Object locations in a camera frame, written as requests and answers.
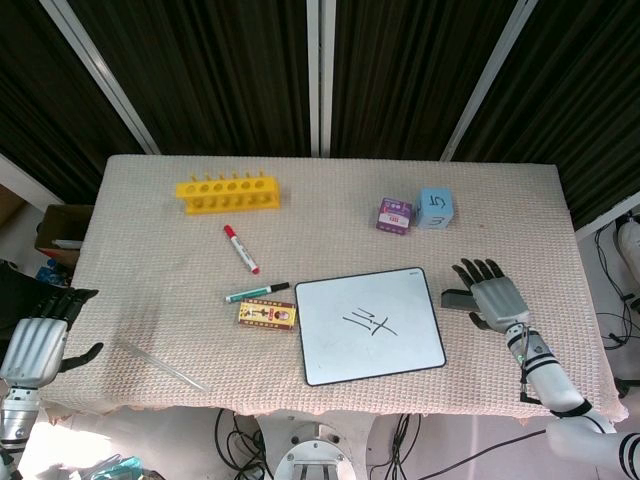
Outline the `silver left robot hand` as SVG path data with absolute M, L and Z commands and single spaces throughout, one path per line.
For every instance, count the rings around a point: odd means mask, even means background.
M 60 373 L 84 366 L 104 347 L 98 342 L 86 353 L 66 358 L 68 334 L 94 289 L 56 288 L 17 322 L 1 365 L 10 387 L 40 389 Z

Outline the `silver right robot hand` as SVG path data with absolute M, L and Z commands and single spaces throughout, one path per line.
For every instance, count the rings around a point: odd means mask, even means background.
M 530 310 L 520 291 L 494 260 L 462 258 L 461 263 L 453 265 L 452 269 L 479 309 L 479 313 L 469 313 L 476 327 L 504 334 L 516 324 L 530 322 Z

